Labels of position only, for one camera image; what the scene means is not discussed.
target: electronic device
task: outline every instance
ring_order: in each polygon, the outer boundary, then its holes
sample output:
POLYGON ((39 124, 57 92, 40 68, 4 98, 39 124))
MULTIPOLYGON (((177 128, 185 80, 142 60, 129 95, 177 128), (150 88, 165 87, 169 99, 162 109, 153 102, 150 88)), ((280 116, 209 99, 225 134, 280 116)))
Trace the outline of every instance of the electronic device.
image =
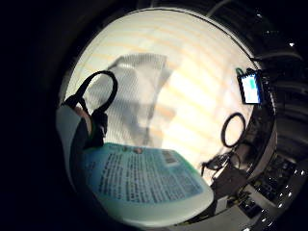
POLYGON ((260 72, 254 71, 238 75, 238 81, 244 104, 260 105, 264 103, 260 72))

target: barcode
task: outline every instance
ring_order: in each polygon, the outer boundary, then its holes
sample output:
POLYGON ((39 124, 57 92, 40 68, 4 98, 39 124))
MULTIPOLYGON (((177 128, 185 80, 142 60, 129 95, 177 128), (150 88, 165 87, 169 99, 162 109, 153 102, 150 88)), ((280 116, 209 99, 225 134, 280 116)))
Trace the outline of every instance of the barcode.
POLYGON ((163 150, 163 155, 165 157, 165 161, 166 161, 167 164, 172 164, 172 163, 176 163, 177 162, 169 151, 163 150))

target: glowing display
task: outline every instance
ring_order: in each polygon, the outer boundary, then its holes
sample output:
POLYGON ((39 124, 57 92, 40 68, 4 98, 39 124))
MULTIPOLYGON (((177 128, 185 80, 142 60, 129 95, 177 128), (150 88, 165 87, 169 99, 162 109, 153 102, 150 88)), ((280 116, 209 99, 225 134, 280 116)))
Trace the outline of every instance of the glowing display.
POLYGON ((249 74, 242 78, 242 85, 244 90, 244 101, 250 104, 259 104, 260 90, 257 85, 256 75, 249 74))

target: black cable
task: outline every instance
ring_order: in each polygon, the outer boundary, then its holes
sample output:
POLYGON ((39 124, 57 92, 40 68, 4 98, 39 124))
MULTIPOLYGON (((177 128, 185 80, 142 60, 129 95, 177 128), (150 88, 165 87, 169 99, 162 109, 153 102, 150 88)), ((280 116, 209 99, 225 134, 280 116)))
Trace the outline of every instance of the black cable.
POLYGON ((236 145, 238 145, 240 143, 240 141, 242 140, 243 136, 244 136, 245 127, 246 127, 246 121, 244 119, 244 116, 241 113, 234 113, 234 114, 232 114, 230 117, 228 117, 225 120, 225 122, 223 123, 222 129, 221 129, 220 140, 221 140, 222 144, 224 146, 226 146, 226 147, 229 147, 229 148, 233 148, 236 145), (229 122, 235 116, 238 116, 241 119, 241 121, 243 123, 243 130, 242 130, 242 133, 241 133, 241 135, 240 135, 240 137, 238 138, 237 141, 235 141, 233 144, 227 144, 226 141, 225 141, 225 131, 226 131, 227 127, 228 127, 229 122))
POLYGON ((89 111, 88 111, 88 108, 87 108, 85 99, 84 99, 84 98, 81 98, 81 99, 79 100, 79 103, 80 103, 81 107, 83 108, 83 110, 84 110, 87 114, 89 114, 89 111))
POLYGON ((204 168, 206 167, 206 162, 202 162, 202 166, 201 166, 201 176, 203 176, 204 174, 204 168))
POLYGON ((112 80, 113 80, 113 90, 112 93, 110 94, 109 98, 107 99, 107 101, 100 106, 98 109, 96 109, 93 113, 94 114, 102 114, 104 113, 109 106, 113 103, 115 97, 116 97, 116 92, 117 92, 117 80, 115 75, 109 71, 109 70, 100 70, 100 71, 96 71, 94 73, 92 73, 92 75, 90 75, 85 81, 84 83, 79 87, 79 89, 77 89, 76 93, 69 96, 66 101, 63 103, 63 105, 67 105, 69 106, 71 109, 75 109, 77 103, 82 102, 82 98, 83 95, 90 83, 90 81, 99 74, 105 74, 107 76, 109 76, 112 80))
POLYGON ((239 67, 235 68, 235 71, 237 72, 238 76, 239 75, 244 75, 244 72, 239 67))

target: circular ring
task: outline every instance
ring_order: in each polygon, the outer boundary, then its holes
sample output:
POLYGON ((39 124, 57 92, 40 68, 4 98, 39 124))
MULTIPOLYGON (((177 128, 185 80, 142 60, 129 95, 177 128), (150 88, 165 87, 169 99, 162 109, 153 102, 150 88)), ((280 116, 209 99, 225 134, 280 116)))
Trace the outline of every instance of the circular ring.
POLYGON ((221 139, 222 144, 226 147, 234 147, 234 146, 238 145, 239 142, 242 140, 242 138, 244 136, 245 128, 246 128, 246 121, 244 119, 244 116, 241 113, 232 114, 230 117, 228 117, 225 120, 225 122, 223 123, 222 129, 221 129, 220 139, 221 139), (235 116, 238 116, 241 119, 241 121, 243 123, 243 130, 242 130, 242 133, 241 133, 241 135, 240 135, 240 137, 238 138, 237 141, 235 141, 233 144, 227 144, 226 141, 225 141, 225 130, 227 129, 228 124, 231 121, 231 119, 234 118, 235 116))

